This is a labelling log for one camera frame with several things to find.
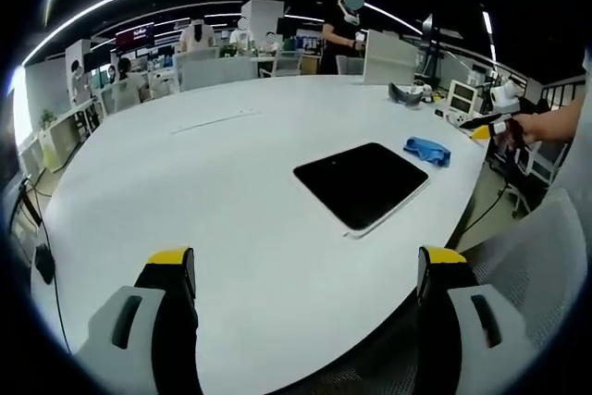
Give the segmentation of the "person's right hand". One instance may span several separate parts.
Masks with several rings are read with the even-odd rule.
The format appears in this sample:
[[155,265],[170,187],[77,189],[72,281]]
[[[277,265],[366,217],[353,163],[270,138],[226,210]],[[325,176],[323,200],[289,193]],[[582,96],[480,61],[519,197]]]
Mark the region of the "person's right hand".
[[513,117],[513,120],[521,127],[522,138],[527,145],[554,139],[550,113],[539,115],[518,114]]

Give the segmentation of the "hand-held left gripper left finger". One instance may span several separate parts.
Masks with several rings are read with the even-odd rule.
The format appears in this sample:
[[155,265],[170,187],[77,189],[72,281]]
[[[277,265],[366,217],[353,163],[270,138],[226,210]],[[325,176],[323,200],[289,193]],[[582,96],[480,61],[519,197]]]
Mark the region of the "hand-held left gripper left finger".
[[91,317],[76,359],[110,394],[201,394],[195,293],[192,248],[153,254]]

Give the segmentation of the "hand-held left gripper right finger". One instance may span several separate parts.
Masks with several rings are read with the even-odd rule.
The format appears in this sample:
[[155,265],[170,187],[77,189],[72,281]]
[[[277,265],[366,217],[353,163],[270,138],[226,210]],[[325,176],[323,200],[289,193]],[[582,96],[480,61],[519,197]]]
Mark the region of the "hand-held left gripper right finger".
[[422,246],[416,293],[418,394],[501,394],[524,372],[524,317],[464,256]]

